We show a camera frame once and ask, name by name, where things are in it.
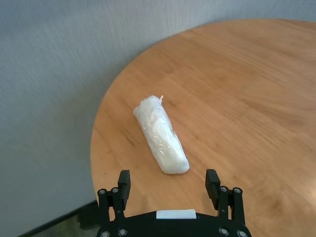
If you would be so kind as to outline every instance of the wood grain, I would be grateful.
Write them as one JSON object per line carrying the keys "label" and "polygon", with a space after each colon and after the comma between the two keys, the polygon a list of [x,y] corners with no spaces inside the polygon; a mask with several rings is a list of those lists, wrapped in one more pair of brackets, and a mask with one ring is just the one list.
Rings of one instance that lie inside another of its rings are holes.
{"label": "wood grain", "polygon": [[[163,105],[190,163],[160,171],[133,109]],[[215,215],[207,168],[244,190],[253,236],[316,236],[316,23],[237,20],[170,37],[143,52],[107,91],[91,139],[95,190],[130,169],[127,216],[157,209]]]}

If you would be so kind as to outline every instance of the white wrapped object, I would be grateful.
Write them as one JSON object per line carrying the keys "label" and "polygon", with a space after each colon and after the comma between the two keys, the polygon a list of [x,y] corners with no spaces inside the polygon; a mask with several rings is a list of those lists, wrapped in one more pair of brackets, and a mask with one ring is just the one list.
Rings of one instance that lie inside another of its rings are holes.
{"label": "white wrapped object", "polygon": [[181,174],[189,170],[189,162],[163,109],[162,98],[152,95],[144,99],[134,109],[134,115],[161,170]]}

